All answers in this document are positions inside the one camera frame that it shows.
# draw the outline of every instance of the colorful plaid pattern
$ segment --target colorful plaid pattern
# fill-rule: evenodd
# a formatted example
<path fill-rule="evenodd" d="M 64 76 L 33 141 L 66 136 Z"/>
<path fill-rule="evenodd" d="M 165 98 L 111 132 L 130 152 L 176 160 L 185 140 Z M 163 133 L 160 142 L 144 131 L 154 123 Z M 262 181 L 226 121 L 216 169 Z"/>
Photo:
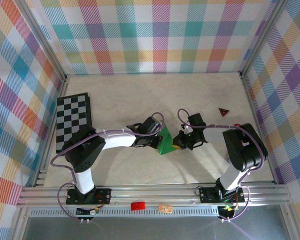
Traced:
<path fill-rule="evenodd" d="M 258 34 L 257 28 L 251 32 L 258 13 L 270 1 L 40 0 L 36 5 L 28 0 L 28 4 L 64 69 L 79 75 L 237 72 L 247 41 Z"/>
<path fill-rule="evenodd" d="M 255 48 L 258 40 L 259 40 L 259 37 L 261 35 L 261 33 L 264 31 L 266 25 L 267 25 L 267 22 L 269 20 L 269 17 L 271 16 L 273 10 L 275 9 L 275 6 L 276 6 L 276 3 L 278 2 L 279 0 L 271 0 L 271 3 L 268 7 L 268 9 L 266 10 L 266 13 L 265 15 L 263 16 L 263 19 L 257 29 L 257 31 L 255 32 L 255 35 L 249 45 L 249 48 L 248 50 L 246 51 L 245 55 L 244 55 L 244 58 L 243 58 L 243 61 L 240 65 L 240 68 L 239 68 L 239 72 L 241 72 L 243 70 L 243 68 L 245 67 L 246 63 L 247 63 L 247 60 L 249 59 L 249 57 L 251 56 L 252 54 L 252 50 Z"/>
<path fill-rule="evenodd" d="M 12 0 L 0 0 L 0 240 L 34 177 L 61 81 Z"/>
<path fill-rule="evenodd" d="M 248 73 L 269 156 L 300 219 L 300 0 L 290 0 Z"/>

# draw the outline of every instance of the wire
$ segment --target wire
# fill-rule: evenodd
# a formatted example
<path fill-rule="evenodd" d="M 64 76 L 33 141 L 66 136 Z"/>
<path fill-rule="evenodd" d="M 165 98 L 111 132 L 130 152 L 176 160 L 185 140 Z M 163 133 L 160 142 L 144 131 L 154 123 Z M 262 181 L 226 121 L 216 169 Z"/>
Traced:
<path fill-rule="evenodd" d="M 76 185 L 73 184 L 72 182 L 66 182 L 65 184 L 63 184 L 63 185 L 59 188 L 59 190 L 58 190 L 58 192 L 57 192 L 57 194 L 56 194 L 56 199 L 57 199 L 57 201 L 58 201 L 58 204 L 59 204 L 61 210 L 62 210 L 69 218 L 74 219 L 74 220 L 77 220 L 77 221 L 80 221 L 77 217 L 70 215 L 70 214 L 65 210 L 65 208 L 62 206 L 62 204 L 61 204 L 61 201 L 60 201 L 60 192 L 61 192 L 61 189 L 62 189 L 64 186 L 66 186 L 66 185 L 76 186 Z"/>
<path fill-rule="evenodd" d="M 238 186 L 241 186 L 241 182 L 242 182 L 242 181 L 243 181 L 243 180 L 244 180 L 244 179 L 245 179 L 252 171 L 257 171 L 257 170 L 261 169 L 261 168 L 264 166 L 265 160 L 266 160 L 266 156 L 265 156 L 264 152 L 262 151 L 260 145 L 257 143 L 257 141 L 255 140 L 255 138 L 254 138 L 249 132 L 247 132 L 245 129 L 243 129 L 242 127 L 240 127 L 240 126 L 231 126 L 231 125 L 192 126 L 192 125 L 186 123 L 185 121 L 183 121 L 183 120 L 181 119 L 181 117 L 180 117 L 180 112 L 181 112 L 181 111 L 184 111 L 184 112 L 187 114 L 188 117 L 190 117 L 190 114 L 189 114 L 189 112 L 188 112 L 187 110 L 185 110 L 184 108 L 180 108 L 180 109 L 178 110 L 178 112 L 177 112 L 177 116 L 178 116 L 179 120 L 180 120 L 184 125 L 186 125 L 186 126 L 188 126 L 188 127 L 191 127 L 191 128 L 193 128 L 193 129 L 208 129 L 208 128 L 239 129 L 239 130 L 241 130 L 245 135 L 247 135 L 247 136 L 251 139 L 251 141 L 252 141 L 253 144 L 256 146 L 256 148 L 257 148 L 257 150 L 258 150 L 258 152 L 259 152 L 259 154 L 260 154 L 260 157 L 261 157 L 261 163 L 260 163 L 257 167 L 255 167 L 254 169 L 249 169 L 249 170 L 248 170 L 248 171 L 247 171 L 247 172 L 239 179 L 239 181 L 238 181 L 238 183 L 237 183 Z M 249 187 L 247 187 L 247 186 L 242 186 L 242 188 L 246 188 L 246 189 L 247 189 L 247 191 L 248 191 L 248 200 L 247 200 L 246 205 L 244 206 L 243 210 L 242 210 L 238 215 L 236 215 L 236 216 L 230 218 L 231 220 L 240 217 L 240 216 L 246 211 L 246 209 L 248 208 L 248 205 L 249 205 L 249 202 L 250 202 L 250 197 L 251 197 L 251 192 L 250 192 Z"/>
<path fill-rule="evenodd" d="M 232 200 L 234 196 L 235 196 L 235 195 L 230 195 L 230 196 L 228 196 L 228 197 L 226 197 L 226 198 L 223 198 L 223 199 L 224 199 L 226 202 L 228 202 L 228 201 Z"/>
<path fill-rule="evenodd" d="M 249 203 L 250 203 L 251 192 L 250 192 L 249 187 L 248 187 L 248 186 L 241 186 L 241 187 L 247 189 L 247 191 L 248 191 L 248 199 L 247 199 L 246 204 L 245 204 L 244 208 L 242 209 L 242 211 L 241 211 L 238 215 L 229 218 L 229 220 L 237 219 L 237 218 L 240 217 L 242 214 L 244 214 L 244 212 L 247 210 L 248 205 L 249 205 Z M 221 216 L 221 215 L 220 215 L 220 217 L 223 218 L 223 219 L 225 219 L 225 220 L 228 220 L 228 218 L 226 218 L 226 217 L 224 217 L 224 216 Z"/>
<path fill-rule="evenodd" d="M 102 204 L 101 204 L 101 206 L 98 206 L 98 208 L 101 209 L 101 208 L 105 205 L 105 199 L 104 199 L 104 197 L 101 196 L 101 195 L 97 195 L 97 197 L 100 198 L 100 199 L 102 199 Z"/>
<path fill-rule="evenodd" d="M 160 127 L 158 128 L 157 131 L 153 132 L 153 133 L 149 133 L 149 134 L 142 134 L 142 133 L 137 133 L 137 132 L 133 132 L 133 131 L 125 131 L 125 130 L 107 130 L 107 131 L 102 131 L 102 132 L 97 132 L 95 134 L 92 134 L 88 137 L 86 137 L 85 139 L 77 142 L 76 144 L 68 147 L 67 149 L 61 151 L 60 153 L 58 153 L 56 156 L 54 156 L 54 158 L 52 158 L 52 160 L 50 161 L 50 164 L 51 166 L 53 167 L 56 167 L 56 168 L 65 168 L 65 169 L 69 169 L 71 171 L 71 175 L 72 175 L 72 179 L 73 179 L 73 182 L 74 184 L 77 184 L 77 180 L 76 180 L 76 176 L 75 176 L 75 171 L 72 167 L 70 166 L 67 166 L 67 165 L 59 165 L 59 164 L 55 164 L 55 160 L 60 157 L 60 156 L 63 156 L 65 153 L 69 152 L 70 150 L 76 148 L 77 146 L 89 141 L 90 139 L 93 139 L 97 136 L 100 136 L 100 135 L 106 135 L 106 134 L 122 134 L 122 133 L 127 133 L 127 134 L 131 134 L 131 135 L 135 135 L 135 136 L 143 136 L 143 137 L 149 137 L 149 136 L 153 136 L 153 135 L 156 135 L 158 134 L 162 128 L 164 127 L 165 125 L 165 117 L 163 116 L 162 113 L 160 112 L 155 112 L 154 114 L 151 115 L 151 117 L 153 117 L 154 115 L 160 115 L 161 118 L 162 118 L 162 123 L 160 125 Z"/>
<path fill-rule="evenodd" d="M 74 188 L 74 189 L 76 189 L 76 187 L 75 187 L 75 186 L 69 186 L 69 187 L 66 189 L 66 192 L 68 192 L 70 188 Z"/>
<path fill-rule="evenodd" d="M 188 117 L 190 116 L 189 112 L 187 110 L 185 110 L 184 108 L 180 108 L 177 112 L 177 116 L 179 118 L 179 120 L 186 126 L 188 127 L 191 127 L 193 129 L 210 129 L 210 128 L 218 128 L 218 129 L 239 129 L 241 130 L 245 135 L 247 135 L 251 141 L 253 142 L 253 144 L 256 146 L 259 154 L 260 154 L 260 157 L 261 157 L 261 163 L 253 168 L 253 169 L 249 169 L 238 181 L 238 185 L 241 184 L 241 182 L 252 172 L 252 171 L 257 171 L 259 170 L 260 168 L 262 168 L 265 164 L 265 160 L 266 160 L 266 156 L 264 154 L 264 152 L 262 151 L 260 145 L 257 143 L 257 141 L 255 140 L 255 138 L 245 129 L 243 129 L 242 127 L 240 126 L 233 126 L 233 125 L 215 125 L 215 124 L 211 124 L 211 125 L 208 125 L 208 126 L 193 126 L 193 125 L 190 125 L 188 123 L 186 123 L 185 121 L 183 121 L 180 117 L 180 112 L 181 111 L 184 111 Z"/>
<path fill-rule="evenodd" d="M 238 196 L 237 195 L 234 195 L 234 196 L 235 196 L 235 201 L 236 201 L 236 203 L 235 203 L 235 209 L 238 209 L 239 208 Z"/>
<path fill-rule="evenodd" d="M 197 194 L 197 189 L 198 188 L 203 188 L 203 186 L 197 186 L 195 189 L 194 189 L 194 194 L 197 195 L 198 197 L 200 197 L 199 194 Z"/>
<path fill-rule="evenodd" d="M 161 122 L 161 125 L 160 125 L 160 127 L 158 128 L 158 130 L 155 131 L 155 132 L 153 132 L 153 133 L 142 134 L 142 133 L 137 133 L 137 132 L 132 132 L 132 131 L 125 131 L 125 130 L 122 130 L 122 129 L 121 129 L 121 130 L 108 130 L 108 131 L 103 131 L 103 132 L 97 132 L 97 133 L 92 134 L 92 135 L 86 137 L 85 139 L 83 139 L 83 140 L 77 142 L 76 144 L 74 144 L 74 145 L 68 147 L 67 149 L 61 151 L 61 152 L 58 153 L 56 156 L 54 156 L 54 158 L 52 158 L 52 160 L 50 161 L 51 166 L 56 167 L 56 168 L 65 168 L 65 169 L 69 169 L 69 170 L 71 171 L 71 175 L 72 175 L 72 179 L 73 179 L 73 182 L 74 182 L 74 183 L 67 182 L 67 183 L 63 184 L 63 185 L 59 188 L 59 190 L 58 190 L 58 192 L 57 192 L 57 195 L 56 195 L 56 199 L 57 199 L 57 201 L 58 201 L 58 204 L 59 204 L 61 210 L 62 210 L 69 218 L 74 219 L 74 220 L 77 220 L 77 221 L 80 221 L 77 217 L 70 215 L 70 214 L 65 210 L 65 208 L 62 206 L 61 201 L 60 201 L 60 191 L 61 191 L 61 189 L 62 189 L 64 186 L 66 186 L 66 185 L 71 185 L 71 186 L 76 187 L 76 184 L 77 184 L 76 175 L 75 175 L 75 171 L 74 171 L 74 169 L 73 169 L 72 167 L 67 166 L 67 165 L 55 164 L 55 163 L 54 163 L 55 160 L 56 160 L 58 157 L 64 155 L 64 154 L 67 153 L 67 152 L 69 152 L 70 150 L 76 148 L 77 146 L 79 146 L 79 145 L 81 145 L 81 144 L 83 144 L 83 143 L 89 141 L 89 140 L 92 139 L 92 138 L 95 138 L 95 137 L 97 137 L 97 136 L 100 136 L 100 135 L 106 135 L 106 134 L 122 134 L 122 133 L 127 133 L 127 134 L 131 134 L 131 135 L 135 135 L 135 136 L 143 136 L 143 137 L 149 137 L 149 136 L 156 135 L 156 134 L 158 134 L 158 133 L 162 130 L 162 128 L 164 127 L 164 125 L 165 125 L 165 117 L 164 117 L 164 115 L 163 115 L 162 113 L 160 113 L 160 112 L 155 112 L 154 114 L 151 115 L 151 117 L 153 117 L 154 115 L 160 115 L 161 118 L 162 118 L 162 122 Z M 102 207 L 105 205 L 105 200 L 104 200 L 104 198 L 103 198 L 102 196 L 100 196 L 100 195 L 97 195 L 97 196 L 98 196 L 98 197 L 101 197 L 101 198 L 103 199 L 103 205 L 100 207 L 100 208 L 102 208 Z"/>

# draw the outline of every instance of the green block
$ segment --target green block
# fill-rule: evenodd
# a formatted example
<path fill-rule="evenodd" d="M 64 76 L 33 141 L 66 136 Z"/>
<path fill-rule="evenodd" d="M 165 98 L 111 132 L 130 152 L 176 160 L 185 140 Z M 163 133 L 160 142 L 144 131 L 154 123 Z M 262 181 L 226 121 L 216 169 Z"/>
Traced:
<path fill-rule="evenodd" d="M 158 133 L 158 135 L 162 136 L 161 143 L 158 147 L 158 151 L 160 155 L 167 154 L 174 150 L 177 150 L 172 146 L 173 139 L 166 125 L 164 125 L 163 129 Z"/>

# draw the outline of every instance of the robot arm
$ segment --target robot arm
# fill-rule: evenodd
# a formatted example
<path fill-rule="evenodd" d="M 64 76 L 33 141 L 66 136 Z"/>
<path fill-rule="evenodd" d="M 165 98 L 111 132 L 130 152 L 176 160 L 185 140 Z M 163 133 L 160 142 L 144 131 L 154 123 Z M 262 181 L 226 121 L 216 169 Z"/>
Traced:
<path fill-rule="evenodd" d="M 199 113 L 188 117 L 191 126 L 206 126 Z M 173 139 L 172 145 L 178 149 L 189 148 L 193 150 L 208 142 L 225 143 L 230 166 L 226 172 L 217 179 L 214 187 L 215 201 L 229 197 L 239 190 L 240 179 L 251 169 L 258 167 L 262 157 L 253 141 L 237 128 L 191 128 L 185 124 L 181 125 L 184 130 Z M 240 126 L 246 130 L 258 143 L 264 156 L 268 156 L 267 149 L 257 135 L 251 124 Z"/>
<path fill-rule="evenodd" d="M 150 146 L 157 149 L 162 137 L 159 135 L 152 136 L 137 136 L 125 131 L 132 131 L 139 134 L 151 134 L 158 130 L 160 122 L 153 116 L 146 119 L 144 123 L 136 123 L 131 126 L 127 126 L 122 130 L 122 133 L 105 134 L 102 137 L 97 136 L 85 143 L 75 147 L 74 149 L 64 154 L 65 159 L 71 163 L 75 172 L 76 188 L 82 196 L 92 191 L 95 184 L 92 180 L 91 166 L 96 161 L 101 151 L 116 147 L 146 147 Z M 62 150 L 65 150 L 81 140 L 95 134 L 96 132 L 102 132 L 102 130 L 96 130 L 90 125 L 82 125 L 75 134 L 67 141 Z"/>

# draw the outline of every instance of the black and white checkered board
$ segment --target black and white checkered board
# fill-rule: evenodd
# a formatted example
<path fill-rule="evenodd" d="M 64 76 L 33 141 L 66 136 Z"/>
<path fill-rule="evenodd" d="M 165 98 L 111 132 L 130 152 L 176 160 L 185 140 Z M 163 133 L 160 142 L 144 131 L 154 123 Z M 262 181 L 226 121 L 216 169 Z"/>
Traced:
<path fill-rule="evenodd" d="M 59 97 L 56 104 L 56 153 L 84 124 L 91 125 L 88 93 Z"/>

